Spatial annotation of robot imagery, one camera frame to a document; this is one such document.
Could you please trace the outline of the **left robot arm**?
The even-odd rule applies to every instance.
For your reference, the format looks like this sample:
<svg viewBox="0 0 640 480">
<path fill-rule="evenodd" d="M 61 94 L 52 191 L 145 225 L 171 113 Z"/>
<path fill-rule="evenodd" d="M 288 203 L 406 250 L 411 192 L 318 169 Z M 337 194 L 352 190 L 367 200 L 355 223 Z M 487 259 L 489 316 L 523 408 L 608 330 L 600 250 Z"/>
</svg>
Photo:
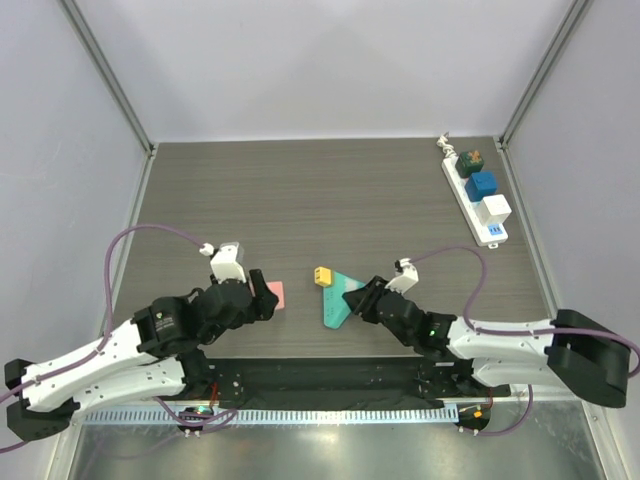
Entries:
<svg viewBox="0 0 640 480">
<path fill-rule="evenodd" d="M 15 359 L 4 367 L 15 396 L 9 430 L 23 442 L 56 435 L 96 410 L 149 397 L 198 400 L 214 382 L 202 346 L 228 330 L 270 320 L 281 306 L 281 284 L 261 270 L 246 282 L 224 280 L 182 296 L 165 296 L 111 333 L 41 363 Z"/>
</svg>

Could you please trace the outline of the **teal triangular socket adapter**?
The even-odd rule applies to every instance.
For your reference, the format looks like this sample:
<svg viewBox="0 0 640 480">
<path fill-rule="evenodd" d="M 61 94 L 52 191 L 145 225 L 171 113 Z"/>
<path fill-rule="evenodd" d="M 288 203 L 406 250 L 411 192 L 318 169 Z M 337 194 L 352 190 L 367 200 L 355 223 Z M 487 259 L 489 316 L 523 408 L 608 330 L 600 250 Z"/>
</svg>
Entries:
<svg viewBox="0 0 640 480">
<path fill-rule="evenodd" d="M 339 329 L 351 315 L 342 294 L 364 286 L 364 283 L 333 271 L 333 285 L 323 289 L 323 324 L 329 329 Z"/>
</svg>

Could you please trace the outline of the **pink cube plug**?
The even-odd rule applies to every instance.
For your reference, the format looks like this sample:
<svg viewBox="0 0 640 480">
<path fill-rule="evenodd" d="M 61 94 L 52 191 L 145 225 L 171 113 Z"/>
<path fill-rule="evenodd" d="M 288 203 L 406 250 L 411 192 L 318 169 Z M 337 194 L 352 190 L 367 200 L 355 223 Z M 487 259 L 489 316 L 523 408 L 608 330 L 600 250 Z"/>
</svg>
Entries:
<svg viewBox="0 0 640 480">
<path fill-rule="evenodd" d="M 285 290 L 284 290 L 284 283 L 282 281 L 269 281 L 267 283 L 267 286 L 269 288 L 269 290 L 274 293 L 277 298 L 278 298 L 278 302 L 277 305 L 275 307 L 275 310 L 283 310 L 285 308 Z"/>
</svg>

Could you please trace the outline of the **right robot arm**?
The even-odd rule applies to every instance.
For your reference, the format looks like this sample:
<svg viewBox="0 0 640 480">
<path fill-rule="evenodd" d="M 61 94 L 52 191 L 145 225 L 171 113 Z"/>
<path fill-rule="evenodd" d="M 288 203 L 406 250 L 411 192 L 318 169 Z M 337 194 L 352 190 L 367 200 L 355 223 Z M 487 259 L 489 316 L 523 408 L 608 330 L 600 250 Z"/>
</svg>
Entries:
<svg viewBox="0 0 640 480">
<path fill-rule="evenodd" d="M 352 314 L 384 326 L 415 353 L 434 363 L 461 362 L 450 375 L 462 395 L 528 384 L 564 387 L 603 407 L 627 403 L 631 346 L 575 310 L 529 323 L 468 320 L 424 311 L 379 276 L 342 297 Z"/>
</svg>

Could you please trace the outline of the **yellow cube plug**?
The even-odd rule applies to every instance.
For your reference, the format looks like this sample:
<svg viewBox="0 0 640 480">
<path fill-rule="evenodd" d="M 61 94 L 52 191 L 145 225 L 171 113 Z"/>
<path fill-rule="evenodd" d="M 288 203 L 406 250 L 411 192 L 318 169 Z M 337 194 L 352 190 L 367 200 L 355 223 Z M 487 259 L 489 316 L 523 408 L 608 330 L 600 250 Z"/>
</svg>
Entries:
<svg viewBox="0 0 640 480">
<path fill-rule="evenodd" d="M 333 271 L 324 266 L 318 266 L 314 269 L 314 283 L 322 288 L 333 285 Z"/>
</svg>

